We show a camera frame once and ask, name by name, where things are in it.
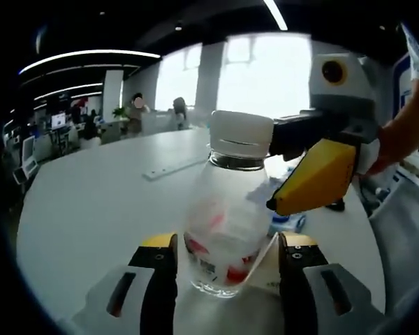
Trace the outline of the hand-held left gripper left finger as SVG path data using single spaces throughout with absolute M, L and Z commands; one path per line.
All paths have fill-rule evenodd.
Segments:
M 158 234 L 90 288 L 68 333 L 172 334 L 176 298 L 177 234 Z

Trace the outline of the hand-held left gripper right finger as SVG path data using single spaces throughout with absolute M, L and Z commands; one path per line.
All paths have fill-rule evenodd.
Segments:
M 285 334 L 376 334 L 385 320 L 371 292 L 302 234 L 277 235 Z

